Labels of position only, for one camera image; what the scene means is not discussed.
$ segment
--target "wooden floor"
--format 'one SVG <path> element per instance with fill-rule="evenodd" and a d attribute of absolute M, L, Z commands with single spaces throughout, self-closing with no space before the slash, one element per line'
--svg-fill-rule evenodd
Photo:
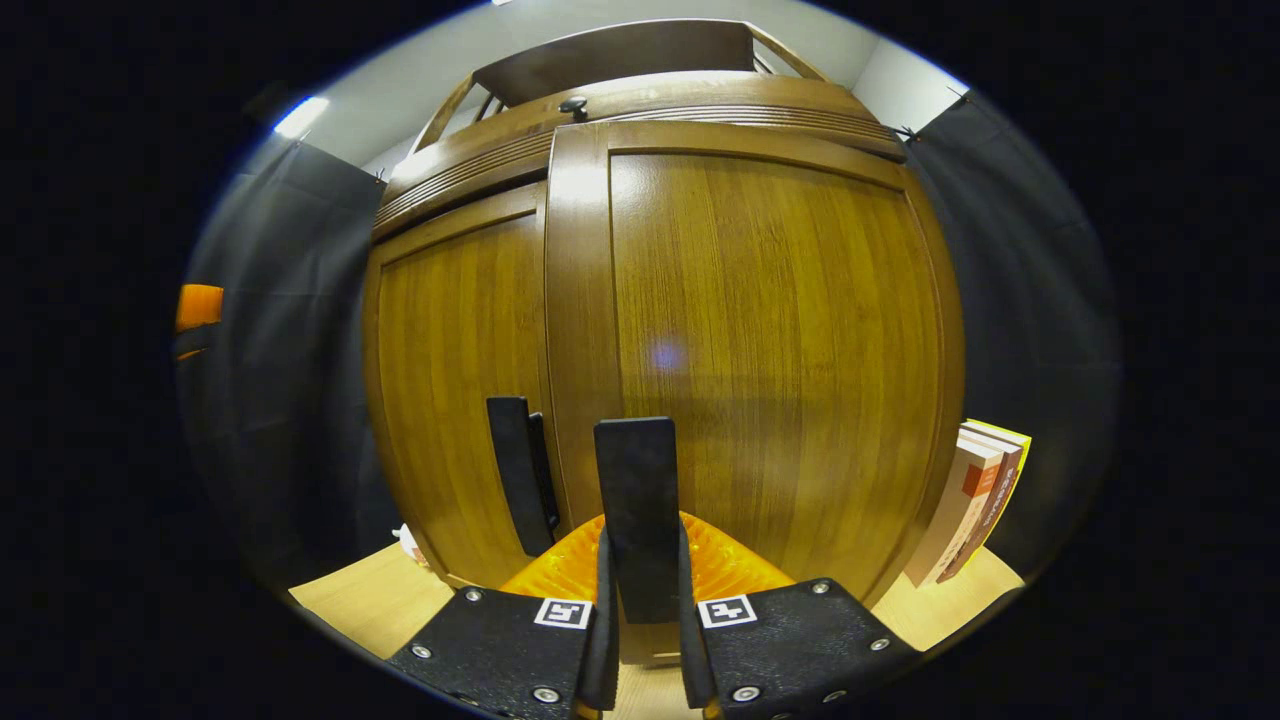
<path fill-rule="evenodd" d="M 916 589 L 900 575 L 872 612 L 923 651 L 1021 584 L 998 557 L 979 548 L 964 571 L 943 584 Z M 383 659 L 408 642 L 453 596 L 452 588 L 404 555 L 398 543 L 289 592 L 303 607 Z M 608 717 L 696 720 L 701 711 L 685 705 L 678 665 L 622 665 L 617 705 Z"/>

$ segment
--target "ceiling light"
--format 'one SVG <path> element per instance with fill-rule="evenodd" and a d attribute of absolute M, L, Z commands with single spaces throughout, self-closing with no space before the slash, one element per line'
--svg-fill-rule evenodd
<path fill-rule="evenodd" d="M 328 106 L 329 101 L 324 97 L 307 97 L 293 111 L 284 115 L 283 120 L 275 124 L 275 132 L 289 138 L 298 137 Z"/>

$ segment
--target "white object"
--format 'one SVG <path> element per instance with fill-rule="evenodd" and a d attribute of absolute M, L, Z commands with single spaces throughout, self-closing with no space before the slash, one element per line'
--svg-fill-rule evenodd
<path fill-rule="evenodd" d="M 401 525 L 398 530 L 392 530 L 392 534 L 399 538 L 401 550 L 404 551 L 404 555 L 412 557 L 413 562 L 426 568 L 426 557 L 417 548 L 417 542 L 413 541 L 413 533 L 408 532 L 407 524 Z"/>

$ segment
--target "orange object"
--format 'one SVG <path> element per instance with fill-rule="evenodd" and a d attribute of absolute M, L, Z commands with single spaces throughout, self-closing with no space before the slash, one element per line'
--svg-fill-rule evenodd
<path fill-rule="evenodd" d="M 786 573 L 710 523 L 689 512 L 681 512 L 680 519 L 689 536 L 694 602 L 795 584 Z"/>
<path fill-rule="evenodd" d="M 795 584 L 786 573 L 723 530 L 687 512 L 681 512 L 680 520 L 689 536 L 695 602 Z M 595 602 L 595 562 L 603 528 L 604 515 L 595 516 L 498 589 L 531 597 Z"/>
<path fill-rule="evenodd" d="M 600 550 L 603 528 L 604 515 L 582 523 L 498 589 L 595 602 L 595 555 Z"/>
<path fill-rule="evenodd" d="M 184 284 L 178 293 L 178 320 L 174 332 L 211 325 L 223 320 L 223 288 L 211 284 Z"/>

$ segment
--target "book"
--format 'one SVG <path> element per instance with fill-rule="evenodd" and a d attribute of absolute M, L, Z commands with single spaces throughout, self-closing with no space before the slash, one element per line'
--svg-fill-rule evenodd
<path fill-rule="evenodd" d="M 996 475 L 996 484 L 992 486 L 991 492 L 987 493 L 987 502 L 982 507 L 978 523 L 974 524 L 973 529 L 969 532 L 969 537 L 965 538 L 965 542 L 960 546 L 955 557 L 947 562 L 947 569 L 938 575 L 940 583 L 945 583 L 946 580 L 956 577 L 965 564 L 969 562 L 969 559 L 973 557 L 973 553 L 982 547 L 983 542 L 986 542 L 991 528 L 996 524 L 997 514 L 1004 507 L 1004 502 L 1009 498 L 1009 491 L 1014 487 L 1014 480 L 1018 477 L 1018 462 L 1023 457 L 1021 446 L 975 432 L 973 428 L 960 425 L 960 437 L 1001 451 L 1004 454 L 1004 460 L 1000 462 L 1000 473 Z"/>
<path fill-rule="evenodd" d="M 956 452 L 929 527 L 902 571 L 915 587 L 932 585 L 947 569 L 982 516 L 1005 454 L 993 447 L 956 438 Z"/>
<path fill-rule="evenodd" d="M 1009 500 L 1014 495 L 1014 488 L 1018 487 L 1018 480 L 1023 477 L 1023 468 L 1027 466 L 1027 455 L 1030 451 L 1032 445 L 1030 436 L 1015 433 L 979 420 L 969 419 L 963 423 L 960 428 L 961 430 L 986 436 L 988 438 L 988 441 L 986 441 L 987 445 L 1001 442 L 1005 443 L 1006 447 L 1014 446 L 1018 448 L 1018 454 L 1016 457 L 1006 457 L 1005 466 L 1001 468 L 1001 479 L 996 483 L 996 487 L 988 497 L 988 505 L 983 511 L 982 520 L 974 528 L 974 532 L 965 543 L 965 547 L 961 548 L 960 553 L 955 557 L 955 560 L 952 560 L 947 570 L 938 577 L 940 583 L 948 580 L 960 573 L 960 570 L 963 570 L 964 566 L 973 560 L 978 548 L 986 544 L 987 538 L 991 537 L 996 524 L 1000 523 L 1000 518 L 1005 514 L 1005 507 L 1009 507 Z M 1012 451 L 1006 448 L 1006 455 L 1011 454 Z"/>

